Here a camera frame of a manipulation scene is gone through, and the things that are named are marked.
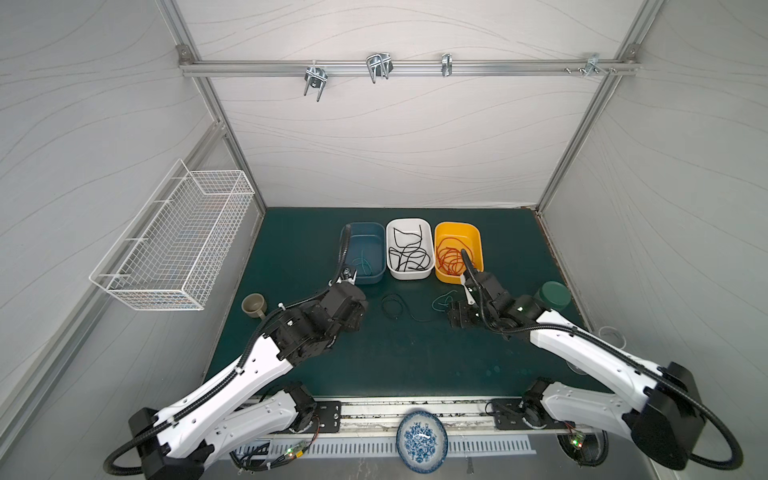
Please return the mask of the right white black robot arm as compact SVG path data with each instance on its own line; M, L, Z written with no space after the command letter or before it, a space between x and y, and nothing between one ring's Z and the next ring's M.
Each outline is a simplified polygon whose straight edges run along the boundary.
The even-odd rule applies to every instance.
M732 431L703 404L693 374L671 362L660 366L621 350L530 295L512 296L478 270L466 250L461 284L467 298L453 309L458 320L506 339L526 338L607 387L601 393L539 379L519 411L533 428L549 422L584 424L621 436L655 463L682 471L689 463L739 469L743 449Z

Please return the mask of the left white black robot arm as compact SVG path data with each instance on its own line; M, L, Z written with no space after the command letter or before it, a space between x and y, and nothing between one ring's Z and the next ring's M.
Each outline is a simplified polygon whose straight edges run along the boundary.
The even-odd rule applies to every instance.
M131 439L103 462L112 476L199 479L220 457L259 437L302 430L316 402L301 384L254 405L254 394L306 360L323 354L343 332L359 329L368 306L347 265L350 225L340 236L336 271L328 287L307 299L279 305L225 369L183 399L143 408L129 420Z

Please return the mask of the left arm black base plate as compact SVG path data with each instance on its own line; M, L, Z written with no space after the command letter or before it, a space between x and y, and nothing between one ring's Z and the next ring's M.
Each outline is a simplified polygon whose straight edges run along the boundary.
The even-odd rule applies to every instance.
M290 427L296 434L338 433L341 428L341 402L320 401L301 412Z

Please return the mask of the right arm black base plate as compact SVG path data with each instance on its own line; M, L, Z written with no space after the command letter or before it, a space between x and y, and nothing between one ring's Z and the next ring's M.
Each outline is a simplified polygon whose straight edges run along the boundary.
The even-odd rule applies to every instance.
M535 404L526 398L494 398L486 403L484 412L498 430L539 430L546 426Z

